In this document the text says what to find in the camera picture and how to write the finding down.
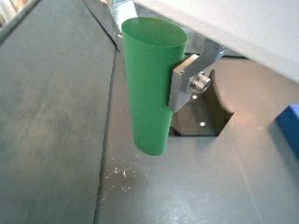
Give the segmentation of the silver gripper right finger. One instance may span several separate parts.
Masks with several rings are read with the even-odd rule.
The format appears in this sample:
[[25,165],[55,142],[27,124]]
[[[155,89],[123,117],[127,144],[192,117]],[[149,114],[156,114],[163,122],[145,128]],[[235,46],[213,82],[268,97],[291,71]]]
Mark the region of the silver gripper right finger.
[[211,84],[204,70],[223,56],[225,47],[208,38],[204,41],[200,54],[192,54],[172,69],[172,81],[168,98],[168,108],[177,112],[189,101],[192,91],[203,93]]

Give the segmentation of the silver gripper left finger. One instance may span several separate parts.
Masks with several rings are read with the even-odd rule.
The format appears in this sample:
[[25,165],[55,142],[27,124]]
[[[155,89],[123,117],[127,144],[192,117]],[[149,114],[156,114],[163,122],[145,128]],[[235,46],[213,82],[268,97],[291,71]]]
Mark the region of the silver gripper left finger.
[[108,0],[108,9],[112,15],[115,34],[121,33],[121,24],[136,18],[136,6],[132,0]]

